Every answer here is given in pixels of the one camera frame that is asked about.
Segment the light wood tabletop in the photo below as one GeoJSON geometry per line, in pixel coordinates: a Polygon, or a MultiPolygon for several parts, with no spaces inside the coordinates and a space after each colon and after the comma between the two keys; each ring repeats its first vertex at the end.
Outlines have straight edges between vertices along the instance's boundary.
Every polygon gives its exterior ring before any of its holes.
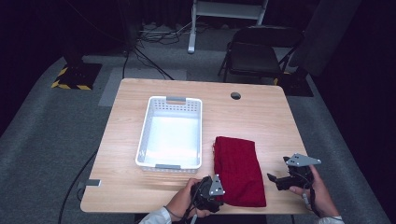
{"type": "Polygon", "coordinates": [[[284,156],[306,155],[283,90],[276,86],[125,78],[110,113],[81,202],[84,212],[148,213],[167,204],[190,177],[213,175],[212,145],[217,136],[254,141],[267,206],[224,204],[217,214],[305,214],[301,197],[277,190],[267,173],[288,176],[284,156]],[[231,97],[238,92],[241,99],[231,97]],[[150,96],[202,100],[202,166],[196,174],[142,171],[134,159],[150,96]]]}

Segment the person's arm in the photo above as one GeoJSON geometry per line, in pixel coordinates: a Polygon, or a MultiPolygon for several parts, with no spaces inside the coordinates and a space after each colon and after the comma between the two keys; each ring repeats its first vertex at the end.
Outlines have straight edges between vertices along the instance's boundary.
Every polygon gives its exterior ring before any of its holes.
{"type": "MultiPolygon", "coordinates": [[[[321,179],[317,169],[315,166],[309,166],[312,171],[312,175],[314,176],[314,183],[312,184],[312,188],[315,190],[315,207],[317,208],[320,214],[320,220],[318,220],[318,224],[338,224],[344,223],[343,219],[340,216],[337,208],[335,207],[334,202],[332,201],[332,197],[330,196],[329,191],[326,188],[323,180],[321,179]]],[[[305,193],[307,198],[310,198],[309,190],[304,190],[295,186],[290,187],[290,191],[303,196],[305,193]]]]}
{"type": "MultiPolygon", "coordinates": [[[[199,179],[190,178],[186,186],[175,194],[169,204],[157,211],[149,213],[139,224],[170,224],[174,221],[180,221],[191,203],[191,187],[200,181],[199,179]]],[[[195,214],[198,217],[207,217],[210,215],[210,212],[208,210],[192,209],[188,218],[195,214]]]]}

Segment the dark red fabric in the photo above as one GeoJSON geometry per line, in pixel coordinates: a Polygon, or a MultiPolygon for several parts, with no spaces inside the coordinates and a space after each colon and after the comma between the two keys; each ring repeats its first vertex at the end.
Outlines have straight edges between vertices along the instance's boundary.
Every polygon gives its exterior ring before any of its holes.
{"type": "Polygon", "coordinates": [[[214,145],[215,174],[225,190],[225,203],[243,207],[265,207],[262,171],[252,141],[219,136],[214,145]]]}

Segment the white plastic basket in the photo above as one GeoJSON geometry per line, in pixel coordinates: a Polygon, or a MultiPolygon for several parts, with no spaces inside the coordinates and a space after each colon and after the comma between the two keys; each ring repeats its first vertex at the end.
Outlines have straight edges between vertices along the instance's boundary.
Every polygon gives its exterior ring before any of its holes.
{"type": "Polygon", "coordinates": [[[144,171],[195,173],[202,164],[202,101],[150,97],[135,161],[144,171]]]}

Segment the chair backrest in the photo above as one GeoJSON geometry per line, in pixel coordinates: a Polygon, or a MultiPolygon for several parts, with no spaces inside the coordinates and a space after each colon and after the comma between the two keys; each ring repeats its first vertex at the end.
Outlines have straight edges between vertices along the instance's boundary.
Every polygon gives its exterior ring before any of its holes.
{"type": "Polygon", "coordinates": [[[232,42],[265,45],[278,48],[292,48],[304,38],[304,33],[295,28],[255,25],[240,29],[232,42]]]}

